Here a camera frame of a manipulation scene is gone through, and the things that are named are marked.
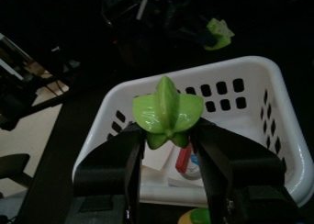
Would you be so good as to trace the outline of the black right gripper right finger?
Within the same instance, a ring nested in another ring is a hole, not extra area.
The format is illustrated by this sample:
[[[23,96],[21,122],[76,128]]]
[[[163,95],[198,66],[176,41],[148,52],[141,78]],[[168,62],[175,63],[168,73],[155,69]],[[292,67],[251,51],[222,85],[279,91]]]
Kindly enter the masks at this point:
[[[256,141],[200,119],[190,131],[211,224],[304,224],[286,165]]]

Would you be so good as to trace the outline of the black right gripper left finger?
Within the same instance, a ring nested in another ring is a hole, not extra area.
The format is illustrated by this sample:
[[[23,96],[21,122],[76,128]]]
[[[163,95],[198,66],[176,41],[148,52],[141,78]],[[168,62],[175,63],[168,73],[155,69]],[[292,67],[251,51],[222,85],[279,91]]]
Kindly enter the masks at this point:
[[[144,132],[136,123],[96,146],[73,170],[72,224],[139,224]]]

